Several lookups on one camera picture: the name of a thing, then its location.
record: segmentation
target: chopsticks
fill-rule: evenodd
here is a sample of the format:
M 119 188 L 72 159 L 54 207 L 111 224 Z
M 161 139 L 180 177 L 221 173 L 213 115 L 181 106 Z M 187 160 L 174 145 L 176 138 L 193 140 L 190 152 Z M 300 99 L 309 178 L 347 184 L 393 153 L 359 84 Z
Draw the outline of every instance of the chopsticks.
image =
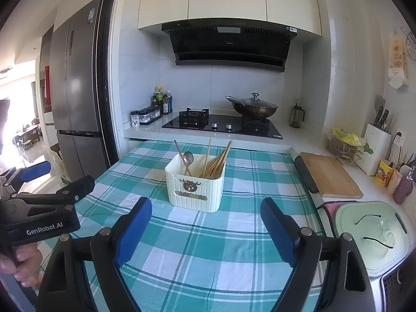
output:
M 209 137 L 209 142 L 208 142 L 208 150 L 207 150 L 207 154 L 205 156 L 205 163 L 204 163 L 204 172 L 202 173 L 202 178 L 205 177 L 205 171 L 207 169 L 207 162 L 208 162 L 208 156 L 209 156 L 209 149 L 211 148 L 211 139 L 212 136 Z
M 185 163 L 185 159 L 184 159 L 184 155 L 182 155 L 182 151 L 180 150 L 179 146 L 178 146 L 178 142 L 176 142 L 176 140 L 173 140 L 175 142 L 176 145 L 176 149 L 178 149 L 179 152 L 179 156 L 182 159 L 182 162 L 184 163 L 184 166 L 186 168 L 186 171 L 188 172 L 188 174 L 190 175 L 190 177 L 192 177 L 191 172 L 189 171 L 188 165 Z
M 205 155 L 204 169 L 203 169 L 202 174 L 199 176 L 199 178 L 206 178 L 206 179 L 219 178 L 221 176 L 221 173 L 223 172 L 225 160 L 227 159 L 228 153 L 230 152 L 230 149 L 231 149 L 232 140 L 228 142 L 227 146 L 225 147 L 225 149 L 222 151 L 220 155 L 218 155 L 210 163 L 208 163 L 208 157 L 209 157 L 209 152 L 211 148 L 211 140 L 212 140 L 212 137 L 209 138 L 207 154 Z M 191 172 L 189 171 L 188 165 L 185 163 L 184 155 L 182 154 L 182 151 L 179 148 L 178 142 L 176 142 L 176 140 L 173 140 L 173 141 L 175 142 L 176 149 L 178 150 L 179 156 L 182 159 L 182 162 L 184 163 L 186 172 L 188 172 L 190 177 L 193 177 Z
M 231 144 L 232 140 L 228 142 L 228 145 L 224 149 L 224 151 L 211 162 L 206 172 L 200 176 L 201 178 L 216 179 L 220 177 L 223 171 L 225 159 L 227 158 L 227 155 L 230 152 Z

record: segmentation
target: purple bottle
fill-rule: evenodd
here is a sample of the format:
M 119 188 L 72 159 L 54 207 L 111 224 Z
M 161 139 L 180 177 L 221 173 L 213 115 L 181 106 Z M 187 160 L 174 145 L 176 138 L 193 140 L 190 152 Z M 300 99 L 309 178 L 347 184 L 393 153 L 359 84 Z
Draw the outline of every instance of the purple bottle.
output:
M 393 199 L 397 204 L 402 204 L 406 197 L 412 193 L 414 168 L 415 167 L 413 167 L 406 176 L 401 178 L 399 185 L 393 193 Z

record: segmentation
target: floor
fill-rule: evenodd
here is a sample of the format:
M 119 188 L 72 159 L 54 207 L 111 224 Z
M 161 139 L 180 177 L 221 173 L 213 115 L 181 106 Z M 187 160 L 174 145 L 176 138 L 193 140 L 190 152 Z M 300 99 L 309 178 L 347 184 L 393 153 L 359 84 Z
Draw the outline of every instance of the floor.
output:
M 11 140 L 3 141 L 3 152 L 0 155 L 0 173 L 16 167 L 29 167 L 31 165 L 50 160 L 49 148 L 44 146 L 43 137 L 40 136 L 39 142 L 34 142 L 33 146 L 27 150 L 21 146 L 15 146 Z M 64 187 L 59 177 L 53 176 L 53 171 L 44 176 L 36 178 L 31 182 L 24 183 L 20 192 L 29 193 L 55 193 Z

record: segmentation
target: blue gripper pad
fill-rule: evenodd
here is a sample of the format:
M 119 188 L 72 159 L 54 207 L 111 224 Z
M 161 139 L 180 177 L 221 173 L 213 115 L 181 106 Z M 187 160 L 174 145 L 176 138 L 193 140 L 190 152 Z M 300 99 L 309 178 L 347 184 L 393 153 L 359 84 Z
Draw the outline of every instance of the blue gripper pad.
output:
M 22 182 L 30 182 L 40 176 L 46 175 L 51 171 L 51 164 L 46 160 L 44 162 L 32 165 L 20 172 L 20 180 Z
M 292 217 L 284 215 L 271 198 L 260 204 L 260 216 L 282 260 L 294 268 L 297 263 L 295 241 L 299 226 Z
M 118 267 L 128 262 L 152 216 L 152 202 L 141 197 L 129 214 L 121 216 L 113 227 L 113 245 L 116 247 L 114 262 Z

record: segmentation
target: gas stove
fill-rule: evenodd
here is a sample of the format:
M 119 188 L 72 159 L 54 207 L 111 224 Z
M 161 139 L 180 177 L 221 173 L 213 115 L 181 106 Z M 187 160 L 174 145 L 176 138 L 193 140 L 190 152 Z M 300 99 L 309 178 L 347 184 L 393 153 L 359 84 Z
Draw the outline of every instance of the gas stove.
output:
M 283 139 L 268 119 L 253 120 L 249 117 L 212 115 L 208 109 L 201 111 L 187 108 L 162 128 L 202 130 L 219 133 L 237 133 L 259 137 Z

